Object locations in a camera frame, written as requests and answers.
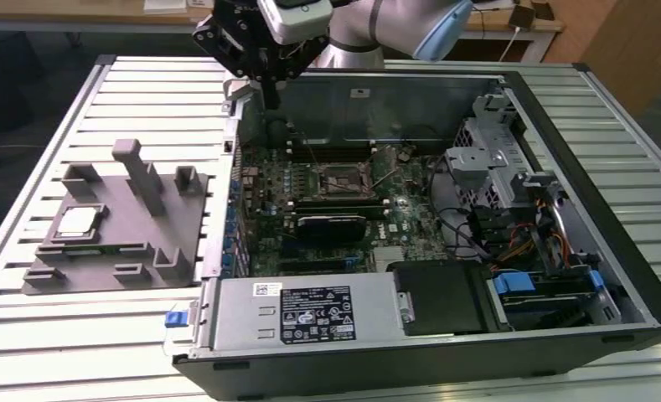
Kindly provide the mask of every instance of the blue connector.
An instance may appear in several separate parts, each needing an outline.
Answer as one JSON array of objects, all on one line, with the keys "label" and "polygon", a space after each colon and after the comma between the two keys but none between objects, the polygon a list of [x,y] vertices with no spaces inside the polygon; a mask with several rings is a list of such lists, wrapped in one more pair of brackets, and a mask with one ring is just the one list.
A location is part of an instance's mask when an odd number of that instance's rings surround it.
[{"label": "blue connector", "polygon": [[514,291],[535,291],[534,282],[526,272],[507,272],[492,279],[497,293],[503,295]]},{"label": "blue connector", "polygon": [[188,326],[188,311],[167,312],[165,321],[163,323],[165,328],[182,328]]},{"label": "blue connector", "polygon": [[223,254],[220,256],[220,268],[223,270],[227,270],[232,266],[232,255],[230,254]]},{"label": "blue connector", "polygon": [[344,269],[348,270],[356,265],[358,262],[360,262],[360,257],[351,256],[351,257],[346,257],[343,260],[344,260]]},{"label": "blue connector", "polygon": [[226,223],[226,234],[231,235],[236,231],[236,224],[232,222]]},{"label": "blue connector", "polygon": [[606,284],[602,281],[601,272],[590,270],[589,271],[589,277],[590,277],[590,283],[594,284],[594,289],[597,291],[606,286]]}]

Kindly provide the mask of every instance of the gray component holder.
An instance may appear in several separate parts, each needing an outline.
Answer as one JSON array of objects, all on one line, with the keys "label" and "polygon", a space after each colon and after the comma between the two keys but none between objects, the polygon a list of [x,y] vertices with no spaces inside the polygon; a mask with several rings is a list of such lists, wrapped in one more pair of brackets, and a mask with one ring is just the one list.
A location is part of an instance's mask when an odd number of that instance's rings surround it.
[{"label": "gray component holder", "polygon": [[[117,157],[119,149],[131,152]],[[137,151],[135,140],[119,140],[113,146],[129,177],[101,177],[91,164],[69,165],[61,179],[68,193],[24,275],[24,294],[191,283],[208,178],[192,167],[157,175]],[[97,216],[88,232],[64,237],[59,223],[64,212],[77,207],[96,208]]]},{"label": "gray component holder", "polygon": [[495,166],[488,151],[479,147],[454,147],[446,150],[444,155],[456,184],[479,190],[488,178],[488,170]]}]

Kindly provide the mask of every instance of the wooden table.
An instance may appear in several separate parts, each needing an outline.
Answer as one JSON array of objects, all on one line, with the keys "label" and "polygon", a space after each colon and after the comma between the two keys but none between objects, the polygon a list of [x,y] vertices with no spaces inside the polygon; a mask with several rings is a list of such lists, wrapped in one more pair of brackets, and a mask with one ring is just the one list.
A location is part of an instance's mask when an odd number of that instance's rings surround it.
[{"label": "wooden table", "polygon": [[[0,30],[188,34],[208,12],[207,8],[188,8],[179,14],[144,14],[143,0],[0,0]],[[510,13],[483,12],[483,23],[482,16],[471,13],[462,39],[509,40]],[[530,42],[522,61],[541,61],[562,29],[558,21],[537,20],[534,31],[519,33],[517,40]]]},{"label": "wooden table", "polygon": [[661,0],[549,0],[567,22],[546,55],[586,63],[634,115],[661,92]]}]

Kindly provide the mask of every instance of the warning label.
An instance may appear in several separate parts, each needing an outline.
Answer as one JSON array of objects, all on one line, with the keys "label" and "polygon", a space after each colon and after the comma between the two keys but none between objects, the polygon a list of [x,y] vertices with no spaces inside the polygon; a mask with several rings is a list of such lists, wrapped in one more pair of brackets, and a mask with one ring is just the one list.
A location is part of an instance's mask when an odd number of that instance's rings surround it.
[{"label": "warning label", "polygon": [[350,286],[280,291],[280,341],[286,345],[352,340]]}]

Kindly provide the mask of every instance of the slotted metal surface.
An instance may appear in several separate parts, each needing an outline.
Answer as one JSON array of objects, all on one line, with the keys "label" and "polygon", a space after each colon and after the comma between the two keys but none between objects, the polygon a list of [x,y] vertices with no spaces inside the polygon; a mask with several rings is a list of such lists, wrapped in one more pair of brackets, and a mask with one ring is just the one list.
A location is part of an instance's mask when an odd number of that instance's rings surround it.
[{"label": "slotted metal surface", "polygon": [[[661,154],[618,109],[606,105],[586,76],[567,65],[395,62],[388,67],[523,74],[661,278]],[[132,136],[159,173],[188,164],[202,173],[219,172],[222,78],[223,68],[212,59],[119,57],[112,66],[95,67],[0,229],[0,401],[210,400],[172,369],[163,350],[163,313],[192,300],[198,288],[52,296],[24,296],[19,290],[65,192],[59,178],[67,163],[92,162],[100,174],[121,173],[109,158],[111,146],[115,139]],[[219,178],[210,193],[224,185]],[[208,205],[202,233],[214,230]],[[203,250],[202,239],[199,258]],[[302,400],[479,396],[510,401],[661,400],[661,345],[617,353],[562,376]]]}]

